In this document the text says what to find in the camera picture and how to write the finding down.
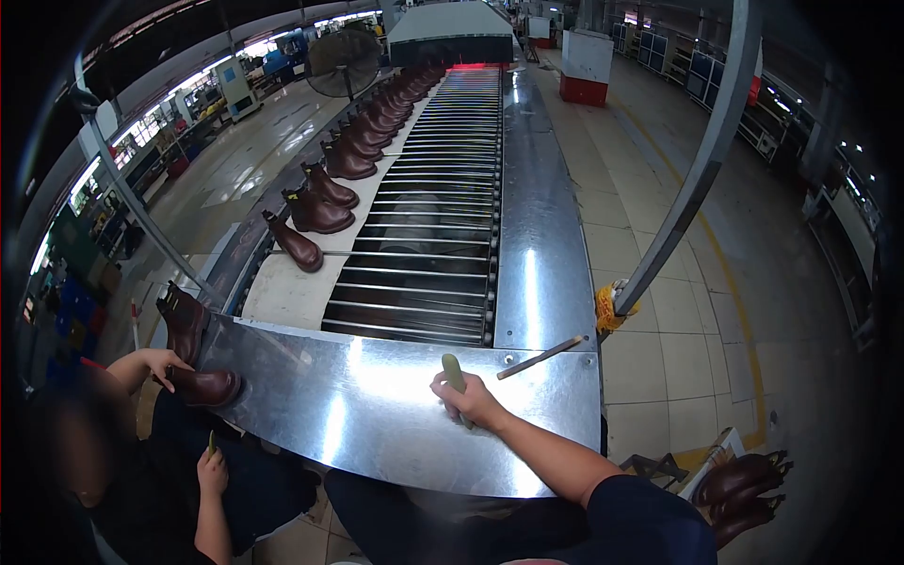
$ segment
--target yellow floor line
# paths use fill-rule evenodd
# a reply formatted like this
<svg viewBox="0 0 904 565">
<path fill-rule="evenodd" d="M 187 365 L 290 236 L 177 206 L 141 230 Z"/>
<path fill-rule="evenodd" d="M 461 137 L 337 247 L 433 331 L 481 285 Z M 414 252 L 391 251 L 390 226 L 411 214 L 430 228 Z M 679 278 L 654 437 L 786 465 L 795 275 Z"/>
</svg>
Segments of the yellow floor line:
<svg viewBox="0 0 904 565">
<path fill-rule="evenodd" d="M 646 130 L 646 127 L 641 123 L 640 119 L 634 115 L 634 113 L 627 108 L 614 94 L 609 92 L 609 99 L 612 104 L 625 112 L 625 115 L 628 116 L 637 130 L 641 133 L 642 136 L 646 138 L 646 140 L 650 143 L 650 146 L 653 147 L 653 150 L 657 155 L 663 160 L 665 166 L 669 169 L 669 173 L 672 174 L 675 182 L 681 186 L 684 183 L 684 177 L 678 170 L 672 165 L 672 162 L 669 161 L 669 158 L 665 155 L 665 152 L 662 148 L 656 144 L 653 140 L 653 136 L 650 135 L 650 132 Z M 697 218 L 700 220 L 700 224 L 703 226 L 703 230 L 706 232 L 706 237 L 709 239 L 712 248 L 715 250 L 716 257 L 719 259 L 719 264 L 722 267 L 722 271 L 725 273 L 725 280 L 728 283 L 729 290 L 731 291 L 731 297 L 734 300 L 735 308 L 738 310 L 738 319 L 740 320 L 741 331 L 744 334 L 744 341 L 747 345 L 747 355 L 748 360 L 750 362 L 750 374 L 753 376 L 753 391 L 754 391 L 754 400 L 757 404 L 757 431 L 752 434 L 748 434 L 744 436 L 741 440 L 744 444 L 745 449 L 752 449 L 754 447 L 758 447 L 766 443 L 766 400 L 763 397 L 763 376 L 760 373 L 759 369 L 759 358 L 757 356 L 757 347 L 753 342 L 753 330 L 750 328 L 750 321 L 747 318 L 747 309 L 744 307 L 743 302 L 740 299 L 740 292 L 738 291 L 738 285 L 735 283 L 735 279 L 731 274 L 731 269 L 729 267 L 728 261 L 725 259 L 725 254 L 722 252 L 722 247 L 719 245 L 719 242 L 716 240 L 715 234 L 712 232 L 712 227 L 710 223 L 706 221 L 706 216 L 703 215 L 703 212 L 697 212 Z M 698 449 L 691 449 L 689 451 L 683 451 L 681 453 L 673 454 L 675 458 L 675 462 L 681 468 L 693 468 L 696 464 L 698 464 L 704 457 L 706 457 L 707 452 L 709 451 L 709 446 L 700 447 Z"/>
</svg>

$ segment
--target blue crate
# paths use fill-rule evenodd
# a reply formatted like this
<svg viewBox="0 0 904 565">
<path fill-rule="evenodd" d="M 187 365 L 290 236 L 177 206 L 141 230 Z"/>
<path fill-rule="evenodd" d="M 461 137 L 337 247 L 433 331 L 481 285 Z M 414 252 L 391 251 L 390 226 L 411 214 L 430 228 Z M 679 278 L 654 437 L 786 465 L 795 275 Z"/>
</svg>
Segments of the blue crate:
<svg viewBox="0 0 904 565">
<path fill-rule="evenodd" d="M 74 304 L 80 298 L 90 298 L 88 291 L 79 283 L 75 277 L 66 277 L 60 288 L 60 302 L 63 304 Z"/>
<path fill-rule="evenodd" d="M 56 320 L 53 327 L 60 337 L 69 337 L 69 331 L 72 329 L 72 311 L 67 307 L 61 307 L 57 312 Z"/>
<path fill-rule="evenodd" d="M 90 323 L 91 316 L 94 315 L 94 309 L 97 307 L 98 303 L 94 301 L 94 298 L 88 296 L 77 297 L 75 302 L 71 304 L 75 319 L 82 322 L 85 326 Z"/>
</svg>

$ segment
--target metal pole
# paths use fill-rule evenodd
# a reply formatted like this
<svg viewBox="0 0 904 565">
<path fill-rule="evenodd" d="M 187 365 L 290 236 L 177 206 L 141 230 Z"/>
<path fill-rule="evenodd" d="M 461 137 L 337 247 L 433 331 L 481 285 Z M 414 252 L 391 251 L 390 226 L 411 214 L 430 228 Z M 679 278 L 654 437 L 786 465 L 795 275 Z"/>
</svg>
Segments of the metal pole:
<svg viewBox="0 0 904 565">
<path fill-rule="evenodd" d="M 650 286 L 710 191 L 728 154 L 731 140 L 738 132 L 740 115 L 744 111 L 753 70 L 757 65 L 761 25 L 759 0 L 734 0 L 728 59 L 710 122 L 672 209 L 627 286 L 616 297 L 616 315 L 627 314 Z"/>
<path fill-rule="evenodd" d="M 122 201 L 126 204 L 126 207 L 135 214 L 135 219 L 138 222 L 147 235 L 151 236 L 151 240 L 154 241 L 154 244 L 163 252 L 163 254 L 170 259 L 175 265 L 191 280 L 207 294 L 211 299 L 211 306 L 216 307 L 217 309 L 222 309 L 224 303 L 223 297 L 219 292 L 214 290 L 214 288 L 207 283 L 206 280 L 198 276 L 198 273 L 194 272 L 194 268 L 189 265 L 188 261 L 185 260 L 185 257 L 182 256 L 182 253 L 176 250 L 173 247 L 173 244 L 166 238 L 162 231 L 160 231 L 160 227 L 151 220 L 150 215 L 148 215 L 147 210 L 142 205 L 141 202 L 138 201 L 138 196 L 132 191 L 132 188 L 126 183 L 126 179 L 122 177 L 121 174 L 118 174 L 118 169 L 116 167 L 116 162 L 113 160 L 113 156 L 110 155 L 110 152 L 107 150 L 107 142 L 104 140 L 104 136 L 100 133 L 100 127 L 98 127 L 98 121 L 91 116 L 88 121 L 91 124 L 91 132 L 94 134 L 94 138 L 98 141 L 98 146 L 100 147 L 100 162 L 107 167 L 110 176 L 112 176 L 115 180 L 113 185 L 116 187 L 117 193 L 122 198 Z"/>
<path fill-rule="evenodd" d="M 232 29 L 229 27 L 229 20 L 226 19 L 226 8 L 223 7 L 222 0 L 218 0 L 217 7 L 220 8 L 220 19 L 223 27 L 226 29 L 226 41 L 229 42 L 229 52 L 235 57 L 235 43 L 232 42 Z"/>
</svg>

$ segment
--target hand holding tool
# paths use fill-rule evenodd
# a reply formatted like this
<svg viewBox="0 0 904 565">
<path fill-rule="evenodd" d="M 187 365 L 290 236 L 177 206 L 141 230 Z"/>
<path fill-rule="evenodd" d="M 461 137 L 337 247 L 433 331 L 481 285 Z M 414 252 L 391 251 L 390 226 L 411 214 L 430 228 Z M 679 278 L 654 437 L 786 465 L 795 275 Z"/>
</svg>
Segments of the hand holding tool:
<svg viewBox="0 0 904 565">
<path fill-rule="evenodd" d="M 461 376 L 461 366 L 458 364 L 456 356 L 452 353 L 443 354 L 443 372 L 446 374 L 446 381 L 449 386 L 464 394 L 465 378 Z M 474 427 L 474 422 L 467 416 L 460 412 L 458 416 L 461 418 L 461 423 L 465 424 L 465 428 L 471 429 Z"/>
</svg>

